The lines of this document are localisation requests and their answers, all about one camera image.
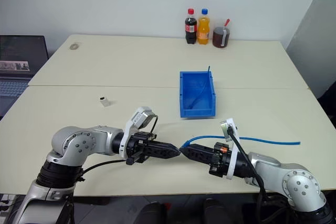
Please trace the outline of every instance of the laptop keyboard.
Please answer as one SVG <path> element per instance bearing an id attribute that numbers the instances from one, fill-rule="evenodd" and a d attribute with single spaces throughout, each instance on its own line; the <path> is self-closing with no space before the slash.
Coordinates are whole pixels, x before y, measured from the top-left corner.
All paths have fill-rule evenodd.
<path id="1" fill-rule="evenodd" d="M 0 81 L 0 96 L 19 97 L 27 86 L 27 82 Z"/>

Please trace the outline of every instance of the white table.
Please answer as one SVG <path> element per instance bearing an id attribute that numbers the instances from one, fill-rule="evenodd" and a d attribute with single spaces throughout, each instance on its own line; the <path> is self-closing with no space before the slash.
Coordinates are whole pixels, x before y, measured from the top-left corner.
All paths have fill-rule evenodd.
<path id="1" fill-rule="evenodd" d="M 69 47 L 77 43 L 78 49 Z M 178 88 L 180 71 L 211 67 L 216 88 L 306 89 L 278 41 L 235 41 L 225 49 L 185 39 L 71 35 L 30 86 Z"/>
<path id="2" fill-rule="evenodd" d="M 124 128 L 141 105 L 159 115 L 158 141 L 180 147 L 186 140 L 205 134 L 222 135 L 219 122 L 233 117 L 241 136 L 273 141 L 301 141 L 280 146 L 243 141 L 246 152 L 257 152 L 283 163 L 299 163 L 318 178 L 322 189 L 336 188 L 333 172 L 336 130 L 306 89 L 217 89 L 214 119 L 184 120 L 179 115 L 178 88 L 28 87 L 0 122 L 0 192 L 25 194 L 36 178 L 53 134 L 64 126 L 108 125 Z M 104 108 L 99 98 L 114 103 Z M 199 140 L 213 147 L 216 140 Z M 89 156 L 84 167 L 118 159 Z M 209 166 L 180 155 L 172 159 L 150 158 L 144 164 L 112 164 L 85 174 L 76 186 L 77 196 L 245 193 L 258 188 L 243 179 L 227 180 L 208 174 Z"/>

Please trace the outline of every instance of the black cylinder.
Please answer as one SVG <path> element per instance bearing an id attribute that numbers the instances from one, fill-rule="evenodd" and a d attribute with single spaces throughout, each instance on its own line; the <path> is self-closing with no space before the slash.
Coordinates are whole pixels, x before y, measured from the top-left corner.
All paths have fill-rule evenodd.
<path id="1" fill-rule="evenodd" d="M 326 203 L 323 207 L 312 212 L 295 212 L 299 223 L 304 224 L 336 224 L 334 214 Z"/>
<path id="2" fill-rule="evenodd" d="M 249 168 L 246 160 L 240 152 L 238 152 L 237 155 L 237 161 L 233 175 L 239 178 L 250 178 L 254 176 L 252 170 Z"/>
<path id="3" fill-rule="evenodd" d="M 59 165 L 45 161 L 36 183 L 50 188 L 69 188 L 75 185 L 81 176 L 81 166 Z"/>
<path id="4" fill-rule="evenodd" d="M 122 140 L 122 137 L 124 136 L 123 132 L 119 132 L 115 138 L 113 139 L 112 142 L 112 151 L 113 153 L 119 154 L 119 147 L 120 147 L 120 143 Z"/>

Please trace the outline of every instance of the small white object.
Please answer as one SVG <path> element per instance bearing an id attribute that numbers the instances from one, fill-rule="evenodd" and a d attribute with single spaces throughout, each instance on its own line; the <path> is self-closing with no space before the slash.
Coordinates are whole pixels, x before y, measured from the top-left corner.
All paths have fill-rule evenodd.
<path id="1" fill-rule="evenodd" d="M 101 104 L 103 104 L 104 107 L 111 105 L 111 102 L 107 99 L 107 97 L 101 97 L 99 101 L 101 102 Z"/>

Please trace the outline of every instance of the blue plastic bin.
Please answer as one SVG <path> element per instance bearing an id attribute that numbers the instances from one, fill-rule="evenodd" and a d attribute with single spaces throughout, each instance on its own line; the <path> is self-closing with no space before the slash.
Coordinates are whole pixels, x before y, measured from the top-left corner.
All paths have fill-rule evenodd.
<path id="1" fill-rule="evenodd" d="M 216 94 L 211 71 L 180 72 L 182 118 L 216 115 Z"/>

